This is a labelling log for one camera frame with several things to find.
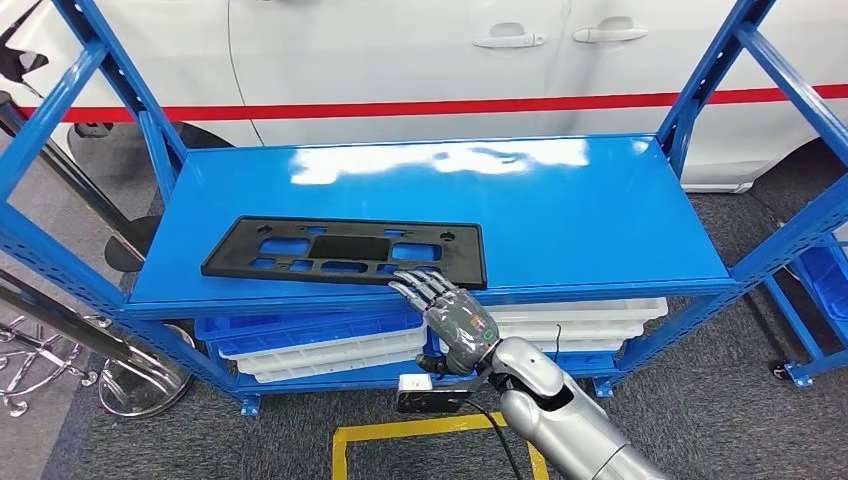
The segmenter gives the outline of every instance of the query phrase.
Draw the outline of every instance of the robotic arm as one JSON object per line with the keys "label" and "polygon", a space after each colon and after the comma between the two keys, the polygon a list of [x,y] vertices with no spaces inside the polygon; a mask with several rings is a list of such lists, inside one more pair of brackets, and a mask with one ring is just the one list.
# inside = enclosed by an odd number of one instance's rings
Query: robotic arm
{"label": "robotic arm", "polygon": [[435,272],[396,272],[400,292],[447,344],[445,357],[419,355],[424,370],[468,375],[468,388],[410,388],[401,379],[398,409],[455,412],[484,380],[501,393],[507,425],[572,480],[667,478],[636,451],[571,376],[523,338],[501,339],[489,313],[466,290]]}

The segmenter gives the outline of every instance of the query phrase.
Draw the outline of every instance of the gray floor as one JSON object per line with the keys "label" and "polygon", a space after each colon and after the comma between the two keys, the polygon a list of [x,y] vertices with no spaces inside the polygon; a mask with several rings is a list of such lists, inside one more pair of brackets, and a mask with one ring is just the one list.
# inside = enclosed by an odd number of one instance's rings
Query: gray floor
{"label": "gray floor", "polygon": [[[132,126],[117,126],[114,137],[108,140],[80,140],[72,138],[72,146],[80,164],[92,179],[130,217],[147,212],[155,194],[150,162],[144,156],[145,146],[137,130]],[[0,139],[2,147],[8,139]],[[89,265],[117,282],[121,274],[108,268],[103,260],[103,246],[109,231],[94,215],[54,180],[51,174],[37,162],[33,164],[12,195],[12,203],[30,219],[58,238],[67,248],[85,259]],[[11,257],[0,257],[0,268],[14,273],[45,293],[61,300],[66,305],[86,312],[85,306],[64,294],[51,283],[35,276],[30,270]],[[0,319],[17,316],[0,306]],[[58,345],[57,353],[67,352],[70,345]],[[0,352],[10,350],[0,346]],[[85,366],[88,353],[83,350],[76,365]],[[12,361],[0,371],[0,386],[5,388],[22,358]],[[29,386],[52,371],[52,366],[38,360],[28,377]],[[35,480],[47,462],[59,430],[65,421],[71,399],[79,381],[65,375],[42,390],[26,395],[29,411],[20,418],[11,418],[0,405],[0,478]]]}
{"label": "gray floor", "polygon": [[[692,202],[722,257],[733,262],[839,172],[814,147],[748,194],[693,196]],[[791,278],[780,280],[805,319],[821,326]],[[673,307],[683,302],[674,299]],[[817,334],[828,336],[826,328]],[[770,300],[757,291],[628,378],[602,404],[675,478],[845,478],[848,369],[798,391],[766,369],[787,356],[803,359]],[[480,400],[496,406],[491,392]],[[229,399],[196,383],[166,414],[127,421],[97,408],[93,390],[79,389],[42,478],[328,478],[337,427],[404,418],[393,413],[391,392],[358,391],[269,397],[259,418],[248,419]],[[531,478],[524,446],[507,435]],[[511,478],[491,431],[353,443],[347,464],[351,479]]]}

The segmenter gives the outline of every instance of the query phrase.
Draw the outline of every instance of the car door handle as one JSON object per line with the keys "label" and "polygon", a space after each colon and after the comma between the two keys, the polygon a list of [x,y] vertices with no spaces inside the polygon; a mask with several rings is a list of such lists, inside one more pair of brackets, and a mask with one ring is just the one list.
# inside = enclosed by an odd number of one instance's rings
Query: car door handle
{"label": "car door handle", "polygon": [[648,30],[644,28],[623,28],[617,30],[608,30],[604,28],[584,28],[577,30],[571,36],[575,42],[580,43],[600,43],[600,42],[624,42],[627,40],[636,40],[648,34]]}
{"label": "car door handle", "polygon": [[545,43],[545,36],[528,33],[507,37],[485,37],[471,43],[480,48],[530,48]]}

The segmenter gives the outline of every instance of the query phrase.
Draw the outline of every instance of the chrome stand base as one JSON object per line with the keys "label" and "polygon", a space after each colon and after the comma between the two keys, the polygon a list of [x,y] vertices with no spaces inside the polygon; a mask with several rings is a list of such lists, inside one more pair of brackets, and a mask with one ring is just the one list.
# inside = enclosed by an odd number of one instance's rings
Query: chrome stand base
{"label": "chrome stand base", "polygon": [[[192,347],[194,340],[182,329],[168,325]],[[131,361],[108,360],[98,385],[103,407],[122,417],[151,417],[177,402],[191,382],[191,373],[157,356],[135,339],[128,339]]]}
{"label": "chrome stand base", "polygon": [[[34,335],[26,334],[20,329],[20,325],[24,321],[26,321],[26,317],[21,316],[9,324],[0,323],[0,343],[22,347],[21,350],[4,351],[3,353],[0,353],[0,370],[9,365],[9,357],[16,355],[23,355],[25,357],[23,363],[15,372],[15,375],[12,377],[8,386],[6,386],[5,389],[0,389],[0,398],[3,399],[3,405],[9,409],[9,415],[14,418],[20,417],[29,409],[29,404],[27,402],[22,400],[15,401],[17,397],[27,395],[38,390],[39,388],[53,382],[65,372],[80,377],[82,379],[80,383],[84,387],[94,385],[98,378],[97,372],[83,372],[72,365],[72,362],[76,360],[82,350],[79,344],[72,343],[70,353],[68,353],[65,358],[60,358],[56,353],[54,353],[58,351],[55,348],[55,344],[60,340],[69,340],[65,339],[61,335],[52,335],[45,338],[44,328],[40,324],[35,325]],[[21,384],[24,383],[27,374],[30,373],[30,369],[38,359],[44,359],[52,363],[55,368],[40,381],[26,388],[21,387]]]}

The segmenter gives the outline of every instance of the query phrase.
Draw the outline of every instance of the robot finger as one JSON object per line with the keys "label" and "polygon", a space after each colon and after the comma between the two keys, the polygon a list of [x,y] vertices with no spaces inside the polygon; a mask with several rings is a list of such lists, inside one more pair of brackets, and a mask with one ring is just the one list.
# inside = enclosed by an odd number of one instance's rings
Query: robot finger
{"label": "robot finger", "polygon": [[430,287],[428,287],[424,282],[419,280],[418,277],[416,277],[415,275],[400,270],[396,271],[394,274],[396,277],[404,279],[406,283],[415,287],[415,289],[418,290],[421,295],[423,295],[427,299],[428,302],[432,302],[433,299],[436,298],[436,292],[431,290]]}
{"label": "robot finger", "polygon": [[438,279],[427,275],[426,272],[422,272],[421,270],[410,270],[409,273],[427,282],[427,285],[433,290],[435,290],[437,294],[442,294],[447,291],[447,288],[442,285]]}
{"label": "robot finger", "polygon": [[412,306],[415,307],[415,309],[419,312],[423,313],[424,310],[427,310],[427,302],[425,302],[424,299],[419,297],[417,293],[413,292],[412,289],[410,289],[403,283],[393,281],[389,282],[389,286],[400,292],[400,294],[403,295],[403,297],[406,298],[409,303],[411,303]]}
{"label": "robot finger", "polygon": [[424,273],[426,273],[427,275],[430,275],[431,277],[435,278],[435,279],[436,279],[439,283],[441,283],[442,285],[444,285],[444,286],[445,286],[445,288],[447,288],[448,290],[459,290],[459,287],[457,287],[456,285],[454,285],[453,283],[451,283],[451,281],[450,281],[450,280],[448,280],[447,278],[445,278],[444,276],[442,276],[442,274],[441,274],[441,273],[439,273],[439,272],[435,272],[435,271],[433,271],[433,272],[424,272]]}

